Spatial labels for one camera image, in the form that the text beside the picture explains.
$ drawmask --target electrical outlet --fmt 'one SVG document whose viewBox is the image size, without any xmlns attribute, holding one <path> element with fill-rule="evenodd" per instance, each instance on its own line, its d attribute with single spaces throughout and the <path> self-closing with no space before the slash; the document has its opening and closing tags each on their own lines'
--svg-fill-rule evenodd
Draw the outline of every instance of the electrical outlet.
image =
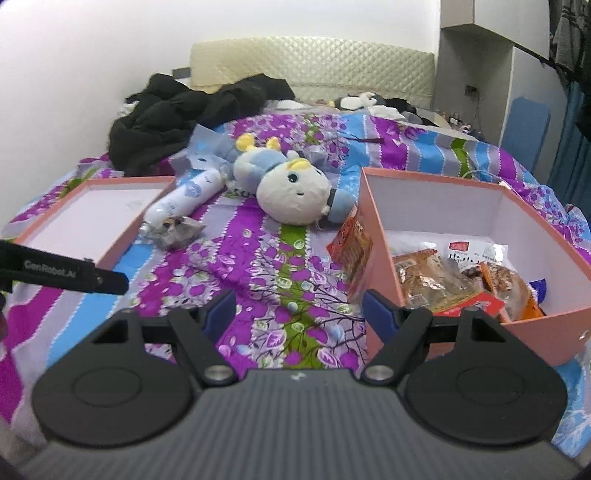
<svg viewBox="0 0 591 480">
<path fill-rule="evenodd" d="M 478 89 L 476 87 L 474 87 L 474 85 L 466 85 L 466 89 L 464 90 L 464 95 L 473 96 L 475 93 L 478 93 Z"/>
</svg>

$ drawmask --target black strap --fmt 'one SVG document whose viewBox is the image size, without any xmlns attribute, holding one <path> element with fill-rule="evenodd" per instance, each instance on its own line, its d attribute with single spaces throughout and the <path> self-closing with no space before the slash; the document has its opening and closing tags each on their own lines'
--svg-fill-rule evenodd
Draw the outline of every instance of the black strap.
<svg viewBox="0 0 591 480">
<path fill-rule="evenodd" d="M 323 215 L 322 217 L 320 217 L 319 220 L 316 221 L 316 227 L 319 228 L 320 230 L 322 230 L 324 227 L 326 227 L 326 225 L 328 225 L 328 223 L 329 223 L 329 214 L 330 214 L 330 209 L 332 208 L 332 204 L 335 200 L 335 193 L 336 193 L 336 189 L 330 189 L 329 198 L 328 198 L 328 200 L 326 200 L 326 204 L 329 206 L 329 213 L 327 213 L 326 215 Z"/>
</svg>

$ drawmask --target wall cabinet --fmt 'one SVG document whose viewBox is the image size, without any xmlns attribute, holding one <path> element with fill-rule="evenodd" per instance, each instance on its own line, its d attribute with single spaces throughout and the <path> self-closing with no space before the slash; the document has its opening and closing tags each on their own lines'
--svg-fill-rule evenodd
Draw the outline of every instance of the wall cabinet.
<svg viewBox="0 0 591 480">
<path fill-rule="evenodd" d="M 550 11 L 545 0 L 441 0 L 441 27 L 476 27 L 548 58 Z"/>
</svg>

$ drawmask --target bed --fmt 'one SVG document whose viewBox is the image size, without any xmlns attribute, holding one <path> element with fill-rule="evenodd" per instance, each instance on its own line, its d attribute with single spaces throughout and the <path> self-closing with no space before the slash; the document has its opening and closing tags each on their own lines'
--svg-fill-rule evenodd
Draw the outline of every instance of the bed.
<svg viewBox="0 0 591 480">
<path fill-rule="evenodd" d="M 288 80 L 306 102 L 347 93 L 378 92 L 428 108 L 434 83 L 430 53 L 383 44 L 317 37 L 246 38 L 196 44 L 191 86 L 213 91 L 259 72 Z M 233 138 L 252 132 L 258 144 L 281 138 L 283 149 L 320 148 L 335 186 L 357 195 L 363 166 L 415 170 L 482 181 L 504 179 L 591 262 L 591 232 L 574 206 L 562 207 L 553 192 L 498 148 L 443 129 L 374 118 L 362 113 L 263 113 L 218 129 Z M 348 139 L 379 138 L 380 142 Z M 169 159 L 160 174 L 173 174 Z M 18 236 L 73 185 L 88 178 L 121 176 L 106 156 L 81 160 L 66 179 L 23 208 L 2 231 Z M 126 296 L 80 294 L 18 284 L 9 300 L 9 336 L 0 352 L 1 416 L 32 445 L 44 439 L 30 394 L 36 379 L 113 312 L 134 308 L 157 316 L 177 306 L 204 304 L 222 288 L 236 291 L 235 320 L 217 345 L 239 375 L 250 368 L 350 368 L 365 359 L 365 324 L 346 301 L 344 274 L 326 245 L 335 230 L 281 226 L 254 199 L 229 192 L 192 215 L 206 235 L 185 251 L 163 253 L 137 241 L 116 270 L 130 278 Z M 167 345 L 147 345 L 170 358 Z M 576 456 L 591 439 L 591 391 L 587 348 L 558 367 L 569 406 L 554 444 Z"/>
</svg>

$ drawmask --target snack package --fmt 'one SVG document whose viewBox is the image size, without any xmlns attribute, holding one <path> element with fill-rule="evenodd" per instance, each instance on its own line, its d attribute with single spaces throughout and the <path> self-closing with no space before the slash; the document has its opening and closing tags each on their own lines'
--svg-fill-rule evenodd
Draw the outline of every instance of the snack package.
<svg viewBox="0 0 591 480">
<path fill-rule="evenodd" d="M 530 294 L 525 304 L 523 313 L 521 314 L 521 320 L 531 320 L 544 317 L 545 313 L 542 311 L 538 303 L 536 302 L 533 295 Z"/>
<path fill-rule="evenodd" d="M 502 265 L 481 262 L 480 268 L 492 294 L 505 303 L 501 311 L 503 323 L 521 320 L 531 296 L 527 284 L 517 273 Z"/>
<path fill-rule="evenodd" d="M 546 279 L 542 278 L 541 280 L 531 281 L 530 289 L 534 296 L 534 300 L 538 304 L 542 303 L 546 298 Z"/>
<path fill-rule="evenodd" d="M 334 240 L 326 246 L 333 262 L 342 266 L 346 274 L 348 296 L 351 303 L 361 300 L 363 274 L 372 249 L 371 238 L 365 232 L 357 208 L 353 208 L 349 217 L 339 229 Z"/>
<path fill-rule="evenodd" d="M 507 265 L 507 245 L 493 244 L 481 240 L 451 242 L 447 247 L 447 257 L 457 263 L 460 271 L 480 262 Z"/>
<path fill-rule="evenodd" d="M 399 255 L 393 261 L 409 308 L 426 307 L 433 313 L 458 316 L 463 307 L 477 305 L 496 316 L 504 307 L 462 275 L 454 262 L 439 258 L 435 249 Z"/>
</svg>

